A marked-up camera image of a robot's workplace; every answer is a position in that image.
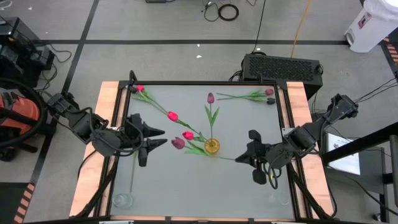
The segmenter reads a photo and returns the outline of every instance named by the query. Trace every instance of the white container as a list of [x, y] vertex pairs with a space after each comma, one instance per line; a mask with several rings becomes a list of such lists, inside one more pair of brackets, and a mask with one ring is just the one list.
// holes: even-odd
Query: white container
[[345, 36], [353, 52], [366, 53], [397, 27], [398, 0], [366, 0]]

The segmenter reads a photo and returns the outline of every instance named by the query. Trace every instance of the wooden edge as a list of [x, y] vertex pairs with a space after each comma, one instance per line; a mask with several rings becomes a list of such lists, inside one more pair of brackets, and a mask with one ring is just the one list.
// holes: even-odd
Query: wooden edge
[[[284, 98], [284, 91], [282, 89], [278, 90], [279, 92], [279, 101], [280, 101], [280, 107], [282, 108], [282, 117], [284, 119], [284, 124], [286, 128], [290, 127], [289, 124], [289, 117], [287, 116], [287, 107], [286, 107], [286, 101]], [[297, 164], [295, 161], [292, 162], [294, 169], [297, 171]], [[300, 217], [306, 218], [307, 214], [305, 213], [305, 204], [304, 204], [304, 198], [303, 198], [303, 193], [295, 184], [295, 189], [296, 189], [296, 196], [297, 196], [297, 203], [298, 203], [298, 212], [300, 212]]]
[[[127, 95], [127, 88], [124, 88], [122, 90], [121, 97], [120, 97], [121, 100], [120, 100], [118, 115], [116, 117], [116, 127], [120, 127], [120, 125], [122, 124], [123, 110], [124, 110], [124, 107], [126, 106], [124, 104], [124, 100], [126, 99], [126, 95]], [[108, 172], [111, 170], [113, 162], [114, 162], [114, 156], [111, 156], [109, 158]], [[111, 190], [111, 185], [109, 184], [106, 187], [104, 193], [102, 194], [101, 209], [99, 211], [99, 215], [100, 216], [105, 216], [106, 215], [106, 207], [108, 206], [110, 190]]]
[[[113, 115], [114, 104], [118, 92], [119, 82], [103, 82], [99, 91], [97, 106], [95, 113], [102, 118], [111, 120]], [[94, 151], [94, 147], [89, 143], [86, 146], [84, 158]], [[96, 190], [101, 178], [101, 170], [104, 157], [100, 153], [95, 153], [88, 159], [80, 172], [75, 196], [73, 197], [70, 216], [77, 215], [85, 205], [90, 201]]]
[[282, 109], [282, 117], [284, 119], [284, 125], [285, 125], [285, 128], [288, 128], [288, 127], [290, 127], [290, 124], [289, 124], [289, 118], [287, 116], [285, 95], [284, 95], [283, 89], [280, 88], [278, 90], [278, 93], [279, 93], [280, 108]]
[[[138, 215], [111, 215], [111, 220], [150, 220], [164, 221], [165, 217], [160, 216], [138, 216]], [[227, 222], [247, 222], [247, 218], [210, 218], [210, 217], [171, 217], [172, 221], [227, 221]], [[255, 222], [293, 222], [288, 218], [255, 218]]]
[[[302, 126], [305, 123], [312, 122], [303, 83], [288, 82], [287, 91], [292, 107], [294, 124]], [[306, 155], [302, 159], [302, 163], [308, 190], [324, 211], [331, 215], [333, 213], [333, 206], [321, 158], [318, 155]]]

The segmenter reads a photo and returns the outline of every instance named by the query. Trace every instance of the wooden table frame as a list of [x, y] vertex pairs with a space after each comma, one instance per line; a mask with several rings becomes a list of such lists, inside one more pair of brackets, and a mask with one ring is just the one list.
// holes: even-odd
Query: wooden table frame
[[[168, 85], [171, 82], [140, 82], [141, 84], [161, 84]], [[173, 82], [186, 85], [208, 85], [214, 83], [217, 85], [220, 83], [227, 83], [229, 85], [236, 85], [234, 82]], [[98, 96], [98, 101], [95, 109], [95, 113], [100, 115], [104, 119], [111, 121], [111, 126], [120, 126], [123, 123], [123, 117], [127, 113], [126, 105], [129, 104], [129, 91], [125, 86], [128, 82], [103, 82], [101, 90]], [[308, 108], [307, 97], [305, 95], [303, 83], [301, 82], [288, 82], [287, 91], [279, 88], [279, 91], [275, 93], [276, 100], [279, 101], [280, 118], [283, 120], [281, 123], [282, 127], [301, 126], [305, 123], [312, 122], [310, 110]], [[86, 147], [85, 156], [88, 156], [94, 151], [93, 146], [89, 143]], [[86, 161], [86, 164], [81, 169], [80, 177], [76, 185], [75, 196], [73, 198], [72, 207], [70, 210], [70, 216], [79, 213], [87, 202], [92, 198], [95, 191], [98, 189], [99, 183], [106, 176], [106, 172], [103, 170], [110, 170], [114, 157], [104, 159], [104, 157], [96, 153], [92, 158]], [[295, 169], [299, 175], [305, 177], [305, 183], [307, 188], [317, 200], [319, 205], [326, 211], [327, 214], [333, 213], [333, 207], [330, 200], [330, 194], [328, 191], [325, 173], [323, 171], [322, 160], [317, 155], [307, 155], [301, 161], [294, 163]], [[91, 215], [107, 215], [110, 209], [109, 195], [111, 194], [110, 184], [105, 190], [99, 207], [91, 213]], [[301, 191], [298, 187], [291, 187], [292, 203], [294, 207], [295, 218], [311, 218], [312, 212], [309, 209], [309, 205], [306, 200], [303, 199]], [[112, 220], [166, 220], [171, 219], [173, 221], [194, 221], [194, 220], [209, 220], [209, 221], [242, 221], [247, 222], [248, 218], [203, 218], [203, 217], [153, 217], [153, 216], [111, 216]], [[270, 221], [293, 221], [291, 219], [270, 219], [270, 218], [257, 218], [256, 222], [270, 222]]]

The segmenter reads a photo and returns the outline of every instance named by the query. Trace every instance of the metal rod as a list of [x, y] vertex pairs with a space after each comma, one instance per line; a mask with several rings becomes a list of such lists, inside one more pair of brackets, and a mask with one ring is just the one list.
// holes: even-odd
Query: metal rod
[[398, 136], [390, 136], [392, 182], [394, 184], [394, 200], [398, 206]]
[[369, 147], [376, 146], [389, 140], [390, 135], [398, 133], [398, 122], [380, 129], [365, 137], [359, 138], [344, 146], [341, 146], [333, 151], [327, 152], [322, 155], [323, 163], [328, 164], [337, 159], [350, 156], [354, 153], [361, 152]]

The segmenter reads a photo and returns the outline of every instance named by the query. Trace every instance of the black box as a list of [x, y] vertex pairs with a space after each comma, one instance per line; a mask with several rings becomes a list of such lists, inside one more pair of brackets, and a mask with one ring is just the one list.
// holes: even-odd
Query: black box
[[243, 80], [298, 81], [304, 83], [310, 99], [323, 85], [323, 69], [318, 60], [247, 54], [243, 61]]

